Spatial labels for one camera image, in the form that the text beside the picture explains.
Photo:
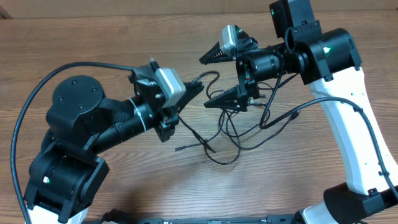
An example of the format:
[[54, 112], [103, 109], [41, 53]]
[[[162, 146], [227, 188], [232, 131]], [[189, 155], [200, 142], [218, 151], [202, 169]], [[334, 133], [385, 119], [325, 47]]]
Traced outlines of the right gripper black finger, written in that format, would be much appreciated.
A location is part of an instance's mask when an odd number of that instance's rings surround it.
[[222, 110], [247, 111], [248, 94], [239, 85], [224, 91], [222, 94], [204, 103], [205, 108], [219, 108]]
[[220, 43], [217, 42], [199, 61], [201, 64], [207, 65], [211, 63], [231, 62], [233, 58], [223, 53], [220, 49]]

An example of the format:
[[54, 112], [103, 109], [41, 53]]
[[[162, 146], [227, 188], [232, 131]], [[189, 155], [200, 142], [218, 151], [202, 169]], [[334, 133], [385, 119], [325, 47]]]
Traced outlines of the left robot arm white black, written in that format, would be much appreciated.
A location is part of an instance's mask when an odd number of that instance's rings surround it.
[[134, 95], [123, 101], [108, 98], [87, 75], [56, 86], [46, 114], [49, 129], [29, 167], [26, 223], [81, 223], [109, 172], [100, 154], [150, 130], [168, 141], [181, 110], [203, 90], [201, 82], [184, 82], [155, 60], [125, 71]]

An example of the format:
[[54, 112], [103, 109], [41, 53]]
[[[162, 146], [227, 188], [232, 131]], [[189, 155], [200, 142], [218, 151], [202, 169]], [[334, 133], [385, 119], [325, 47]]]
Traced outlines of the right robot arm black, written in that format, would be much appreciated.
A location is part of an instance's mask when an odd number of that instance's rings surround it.
[[302, 77], [331, 126], [345, 167], [344, 183], [326, 189], [322, 202], [284, 215], [281, 223], [361, 223], [397, 205], [397, 163], [383, 139], [366, 93], [362, 60], [352, 36], [322, 32], [307, 0], [269, 6], [283, 43], [264, 49], [238, 26], [222, 29], [202, 64], [235, 62], [239, 83], [207, 101], [207, 108], [246, 111], [259, 83], [286, 73]]

